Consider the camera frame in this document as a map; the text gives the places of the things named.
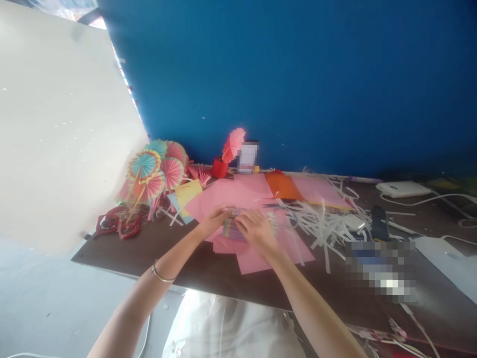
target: bangle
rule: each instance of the bangle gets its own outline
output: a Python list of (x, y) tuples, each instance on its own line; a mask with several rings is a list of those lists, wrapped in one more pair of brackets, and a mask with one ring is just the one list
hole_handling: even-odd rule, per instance
[(156, 272), (156, 262), (158, 261), (159, 259), (157, 259), (156, 261), (154, 261), (154, 264), (153, 264), (153, 274), (154, 276), (156, 276), (158, 279), (160, 279), (162, 282), (165, 282), (165, 283), (173, 283), (175, 281), (175, 278), (173, 278), (172, 280), (166, 280), (164, 278), (162, 278), (161, 276), (158, 275), (158, 273)]

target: blue wall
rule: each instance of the blue wall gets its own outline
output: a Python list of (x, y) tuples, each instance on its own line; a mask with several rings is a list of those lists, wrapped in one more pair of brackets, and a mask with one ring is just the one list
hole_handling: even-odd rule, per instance
[(196, 161), (241, 126), (267, 168), (477, 168), (475, 1), (98, 3), (147, 132)]

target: wooden table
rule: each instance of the wooden table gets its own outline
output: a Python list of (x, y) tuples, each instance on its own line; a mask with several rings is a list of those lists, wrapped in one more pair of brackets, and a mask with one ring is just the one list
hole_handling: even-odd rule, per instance
[[(476, 229), (463, 229), (457, 225), (459, 217), (443, 211), (434, 201), (416, 207), (388, 203), (379, 198), (374, 185), (348, 183), (360, 199), (356, 202), (364, 209), (380, 205), (387, 211), (413, 212), (416, 216), (389, 215), (399, 225), (416, 232), (441, 237), (453, 235), (477, 242)], [(416, 202), (415, 198), (401, 199)], [(168, 217), (155, 222), (145, 222), (140, 234), (131, 240), (121, 241), (117, 234), (107, 234), (87, 243), (72, 261), (107, 269), (118, 273), (140, 276), (155, 259), (166, 253), (197, 223), (187, 226), (169, 226)], [(312, 237), (299, 232), (310, 246)], [(477, 247), (456, 240), (449, 240), (465, 255), (476, 255)], [(407, 332), (411, 339), (426, 339), (411, 318), (397, 304), (379, 303), (371, 289), (349, 288), (345, 277), (345, 262), (330, 252), (331, 274), (327, 274), (324, 253), (313, 250), (316, 261), (298, 266), (310, 283), (324, 297), (337, 315), (347, 324), (392, 332), (388, 316)], [(421, 253), (415, 263), (416, 296), (418, 301), (409, 304), (418, 321), (437, 346), (477, 353), (477, 306), (468, 299)], [(204, 292), (255, 302), (280, 309), (291, 310), (285, 291), (271, 270), (241, 275), (235, 255), (214, 254), (212, 243), (204, 242), (194, 252), (180, 272), (175, 284)]]

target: floor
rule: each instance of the floor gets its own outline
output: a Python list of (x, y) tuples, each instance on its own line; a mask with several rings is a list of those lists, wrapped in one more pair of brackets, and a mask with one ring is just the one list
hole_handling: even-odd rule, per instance
[[(133, 284), (0, 238), (0, 358), (21, 352), (84, 358)], [(143, 358), (161, 357), (181, 300), (169, 291), (157, 306)]]

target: red cup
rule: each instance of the red cup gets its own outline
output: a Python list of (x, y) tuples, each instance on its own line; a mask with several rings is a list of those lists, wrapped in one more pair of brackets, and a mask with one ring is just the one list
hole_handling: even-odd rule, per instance
[(218, 156), (214, 160), (214, 165), (212, 165), (212, 175), (216, 178), (223, 178), (227, 175), (228, 168), (229, 163), (224, 163), (222, 157)]

